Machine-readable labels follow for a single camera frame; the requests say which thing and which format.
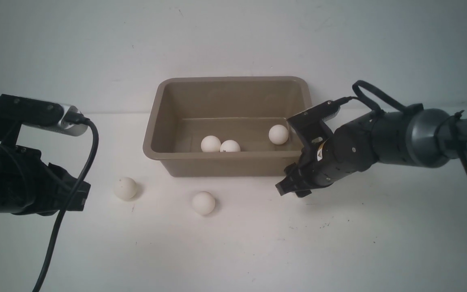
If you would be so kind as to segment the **dark right-side robot arm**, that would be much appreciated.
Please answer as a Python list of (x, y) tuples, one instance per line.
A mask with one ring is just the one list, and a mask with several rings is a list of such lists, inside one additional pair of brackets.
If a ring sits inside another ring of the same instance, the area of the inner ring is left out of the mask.
[(328, 101), (287, 120), (303, 148), (276, 184), (280, 195), (303, 198), (376, 163), (438, 168), (459, 150), (467, 158), (467, 119), (412, 105), (409, 113), (370, 111), (332, 131), (326, 121), (340, 108)]

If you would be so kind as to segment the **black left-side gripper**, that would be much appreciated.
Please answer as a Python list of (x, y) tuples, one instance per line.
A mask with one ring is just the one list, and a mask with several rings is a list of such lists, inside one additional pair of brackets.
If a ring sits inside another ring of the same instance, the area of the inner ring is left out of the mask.
[(83, 211), (91, 185), (85, 181), (71, 195), (77, 178), (41, 160), (41, 151), (0, 144), (0, 213), (51, 215)]

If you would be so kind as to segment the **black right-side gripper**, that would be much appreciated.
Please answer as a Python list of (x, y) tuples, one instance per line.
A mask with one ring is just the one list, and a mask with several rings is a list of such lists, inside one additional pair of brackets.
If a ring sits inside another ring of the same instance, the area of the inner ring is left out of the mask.
[(293, 171), (275, 187), (284, 196), (305, 198), (311, 190), (329, 187), (355, 172), (364, 172), (378, 162), (371, 138), (375, 118), (357, 118), (337, 128), (326, 141), (311, 150), (303, 148)]

